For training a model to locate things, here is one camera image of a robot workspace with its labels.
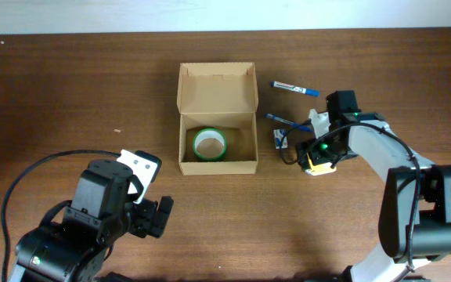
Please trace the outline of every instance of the box lid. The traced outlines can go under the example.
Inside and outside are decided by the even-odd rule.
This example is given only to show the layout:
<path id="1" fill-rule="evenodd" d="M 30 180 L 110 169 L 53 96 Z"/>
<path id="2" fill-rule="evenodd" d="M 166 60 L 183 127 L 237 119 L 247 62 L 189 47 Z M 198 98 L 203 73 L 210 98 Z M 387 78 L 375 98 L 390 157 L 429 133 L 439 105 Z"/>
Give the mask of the box lid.
<path id="1" fill-rule="evenodd" d="M 182 63 L 177 106 L 188 113 L 248 113 L 258 105 L 253 63 Z"/>

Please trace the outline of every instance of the table surface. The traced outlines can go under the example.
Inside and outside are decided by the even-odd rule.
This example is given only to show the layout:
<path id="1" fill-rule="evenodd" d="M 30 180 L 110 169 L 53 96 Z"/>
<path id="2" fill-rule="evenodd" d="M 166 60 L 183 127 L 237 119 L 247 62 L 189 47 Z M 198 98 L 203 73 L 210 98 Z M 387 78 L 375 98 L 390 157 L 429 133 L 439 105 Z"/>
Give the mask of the table surface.
<path id="1" fill-rule="evenodd" d="M 235 61 L 257 69 L 258 171 L 182 176 L 179 64 Z M 271 89 L 274 80 L 322 95 Z M 356 90 L 359 106 L 383 114 L 414 150 L 451 164 L 451 28 L 0 36 L 0 208 L 13 179 L 45 155 L 145 150 L 163 161 L 147 197 L 175 200 L 168 227 L 161 239 L 122 237 L 100 274 L 231 280 L 339 273 L 378 242 L 384 184 L 361 158 L 318 177 L 283 164 L 272 137 L 283 126 L 262 117 L 304 121 L 338 89 Z M 94 158 L 57 159 L 21 181 L 8 206 L 12 250 L 50 207 L 74 196 Z M 0 225 L 0 271 L 3 250 Z M 451 256 L 419 273 L 451 281 Z"/>

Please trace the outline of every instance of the pen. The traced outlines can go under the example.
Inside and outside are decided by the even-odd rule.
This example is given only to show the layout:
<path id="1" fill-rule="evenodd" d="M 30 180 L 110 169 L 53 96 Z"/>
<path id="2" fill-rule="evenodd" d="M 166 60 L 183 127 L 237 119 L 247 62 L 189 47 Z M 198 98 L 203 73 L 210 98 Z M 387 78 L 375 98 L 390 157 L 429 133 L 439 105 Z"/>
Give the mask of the pen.
<path id="1" fill-rule="evenodd" d="M 318 90 L 305 89 L 303 87 L 298 87 L 298 86 L 295 86 L 295 85 L 289 85 L 289 84 L 278 82 L 278 81 L 271 82 L 271 86 L 279 88 L 279 89 L 285 89 L 285 90 L 290 90 L 290 91 L 293 91 L 293 92 L 299 92 L 299 93 L 306 94 L 306 95 L 309 95 L 309 96 L 314 96 L 314 97 L 318 97 L 319 96 L 319 91 Z"/>
<path id="2" fill-rule="evenodd" d="M 264 116 L 265 116 L 266 118 L 270 118 L 270 119 L 272 119 L 272 120 L 274 120 L 274 121 L 283 122 L 284 124 L 291 125 L 291 126 L 293 126 L 293 127 L 299 125 L 298 123 L 295 123 L 295 122 L 293 122 L 293 121 L 287 121 L 287 120 L 284 119 L 284 118 L 277 117 L 277 116 L 275 116 L 274 114 L 265 114 Z M 305 126 L 298 127 L 297 129 L 298 129 L 298 130 L 305 131 L 305 132 L 312 132 L 312 130 L 311 130 L 310 128 L 307 128 L 307 127 L 305 127 Z"/>

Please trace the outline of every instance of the cardboard box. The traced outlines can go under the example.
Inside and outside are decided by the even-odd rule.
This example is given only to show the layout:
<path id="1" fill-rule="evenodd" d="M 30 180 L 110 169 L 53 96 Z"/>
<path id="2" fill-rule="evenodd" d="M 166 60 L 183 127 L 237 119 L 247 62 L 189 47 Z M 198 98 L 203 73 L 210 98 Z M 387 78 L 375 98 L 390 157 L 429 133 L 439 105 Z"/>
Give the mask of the cardboard box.
<path id="1" fill-rule="evenodd" d="M 253 63 L 182 63 L 177 95 L 182 174 L 254 174 L 258 164 L 257 105 Z M 203 128 L 216 128 L 227 138 L 222 161 L 198 161 L 193 138 Z"/>

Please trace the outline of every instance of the green tape roll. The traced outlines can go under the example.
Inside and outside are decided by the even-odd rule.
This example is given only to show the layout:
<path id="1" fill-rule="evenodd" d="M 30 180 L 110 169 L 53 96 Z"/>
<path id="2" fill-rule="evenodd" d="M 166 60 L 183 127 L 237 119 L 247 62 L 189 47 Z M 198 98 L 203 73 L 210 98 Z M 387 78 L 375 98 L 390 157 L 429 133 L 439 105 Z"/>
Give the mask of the green tape roll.
<path id="1" fill-rule="evenodd" d="M 223 148 L 222 151 L 220 152 L 220 154 L 217 154 L 217 156 L 210 156 L 210 155 L 203 155 L 200 154 L 200 152 L 198 152 L 198 146 L 207 139 L 215 139 L 217 141 L 219 141 Z M 224 134 L 222 132 L 220 132 L 219 130 L 215 129 L 215 128 L 206 128 L 203 129 L 201 131 L 199 131 L 196 136 L 194 136 L 194 140 L 193 140 L 193 150 L 194 153 L 196 154 L 196 156 L 198 158 L 200 158 L 202 161 L 220 161 L 221 159 L 224 158 L 224 154 L 227 151 L 227 139 L 224 136 Z"/>

